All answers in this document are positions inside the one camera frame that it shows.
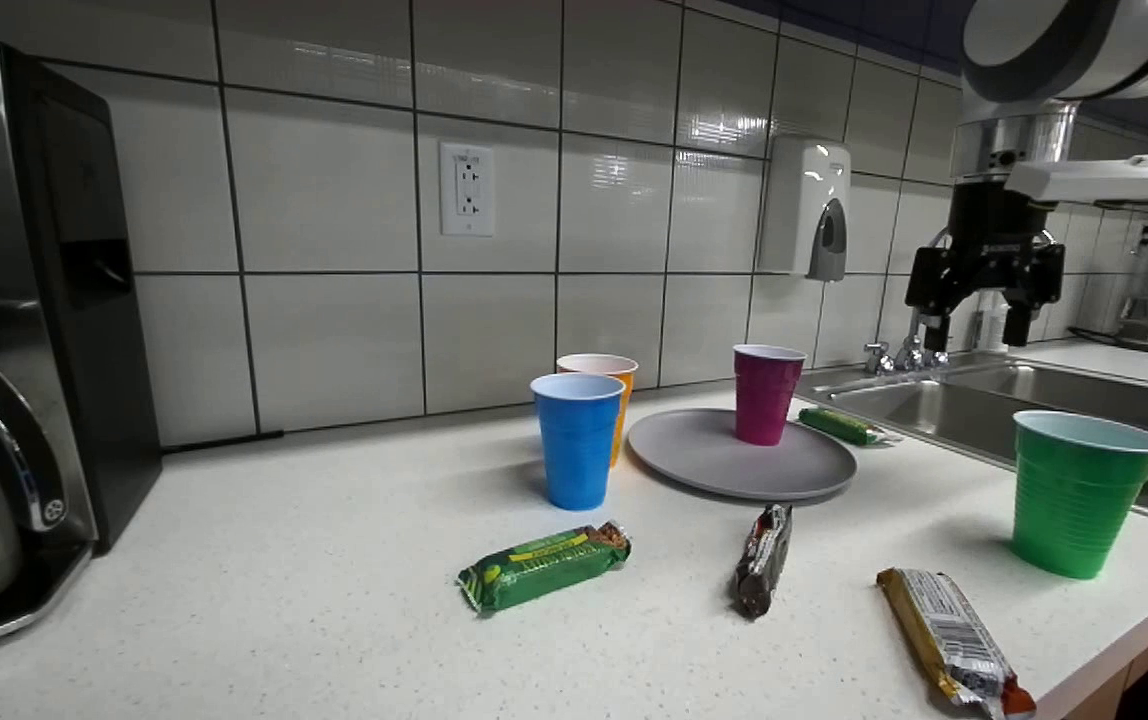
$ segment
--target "wall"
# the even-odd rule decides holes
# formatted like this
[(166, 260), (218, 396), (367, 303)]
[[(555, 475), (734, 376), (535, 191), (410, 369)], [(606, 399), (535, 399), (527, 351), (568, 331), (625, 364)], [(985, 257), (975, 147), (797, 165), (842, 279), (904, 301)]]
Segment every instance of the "wall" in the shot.
[[(170, 449), (526, 404), (572, 349), (645, 387), (734, 341), (860, 362), (949, 212), (949, 77), (712, 0), (0, 0), (0, 35), (113, 105)], [(753, 270), (772, 128), (858, 157), (842, 283)], [(444, 233), (449, 139), (498, 153), (498, 238)], [(1140, 225), (1051, 215), (1037, 341), (1109, 322)]]

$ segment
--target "sink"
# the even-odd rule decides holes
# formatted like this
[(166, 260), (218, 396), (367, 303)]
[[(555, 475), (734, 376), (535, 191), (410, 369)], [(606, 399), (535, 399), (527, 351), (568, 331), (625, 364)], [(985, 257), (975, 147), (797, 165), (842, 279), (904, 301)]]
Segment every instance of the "sink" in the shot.
[[(989, 358), (975, 364), (938, 374), (904, 374), (904, 376), (858, 376), (858, 381), (821, 376), (809, 381), (802, 393), (815, 404), (867, 417), (895, 431), (1003, 468), (1015, 463), (1011, 412), (1021, 408), (1064, 408), (1148, 427), (1143, 386), (1040, 369), (1009, 358)], [(1138, 513), (1148, 516), (1148, 484), (1138, 499)]]

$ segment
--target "green object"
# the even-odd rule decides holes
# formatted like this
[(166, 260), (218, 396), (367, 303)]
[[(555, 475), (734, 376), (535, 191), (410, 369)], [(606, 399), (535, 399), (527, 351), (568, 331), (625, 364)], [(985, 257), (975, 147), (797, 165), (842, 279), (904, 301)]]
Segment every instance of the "green object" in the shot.
[(456, 576), (463, 606), (492, 616), (568, 584), (606, 576), (627, 560), (631, 545), (617, 524), (572, 527), (492, 552)]
[(838, 412), (838, 408), (805, 408), (802, 424), (821, 427), (821, 431), (827, 431), (827, 435), (838, 435), (844, 445), (858, 445), (858, 449), (895, 445), (895, 435), (886, 431), (879, 424), (847, 417), (847, 412)]
[(1015, 557), (1095, 576), (1148, 484), (1148, 431), (1078, 412), (1015, 412)]

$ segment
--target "green cup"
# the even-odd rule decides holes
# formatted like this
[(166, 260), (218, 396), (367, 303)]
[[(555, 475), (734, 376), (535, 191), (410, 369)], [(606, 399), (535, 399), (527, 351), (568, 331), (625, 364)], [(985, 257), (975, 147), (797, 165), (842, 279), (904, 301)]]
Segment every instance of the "green cup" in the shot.
[(1148, 431), (1078, 412), (1015, 412), (1015, 557), (1095, 576), (1148, 482)]

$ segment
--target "blue cup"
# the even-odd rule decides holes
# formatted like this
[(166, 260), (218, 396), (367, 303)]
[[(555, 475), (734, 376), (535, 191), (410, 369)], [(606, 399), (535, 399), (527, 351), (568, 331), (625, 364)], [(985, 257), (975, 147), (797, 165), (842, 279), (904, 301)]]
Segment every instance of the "blue cup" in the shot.
[(621, 381), (555, 374), (535, 376), (534, 396), (545, 445), (545, 499), (572, 513), (599, 507), (608, 495)]

